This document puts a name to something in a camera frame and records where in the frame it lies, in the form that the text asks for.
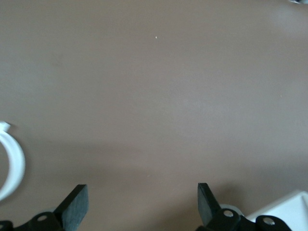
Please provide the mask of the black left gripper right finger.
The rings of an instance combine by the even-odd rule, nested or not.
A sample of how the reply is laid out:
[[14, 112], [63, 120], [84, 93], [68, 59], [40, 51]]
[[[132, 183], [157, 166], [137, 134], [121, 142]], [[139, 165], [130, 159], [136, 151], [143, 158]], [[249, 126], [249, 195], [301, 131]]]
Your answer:
[[203, 225], [199, 231], [289, 231], [281, 219], [261, 215], [255, 222], [249, 221], [231, 207], [222, 208], [207, 183], [199, 183], [197, 189], [198, 211]]

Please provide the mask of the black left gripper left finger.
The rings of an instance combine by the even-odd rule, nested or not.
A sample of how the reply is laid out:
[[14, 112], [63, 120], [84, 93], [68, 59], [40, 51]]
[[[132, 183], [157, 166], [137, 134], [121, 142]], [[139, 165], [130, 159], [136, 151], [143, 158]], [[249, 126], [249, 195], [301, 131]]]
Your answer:
[[14, 227], [9, 220], [0, 222], [2, 231], [76, 231], [89, 209], [88, 187], [77, 185], [52, 212], [42, 212]]

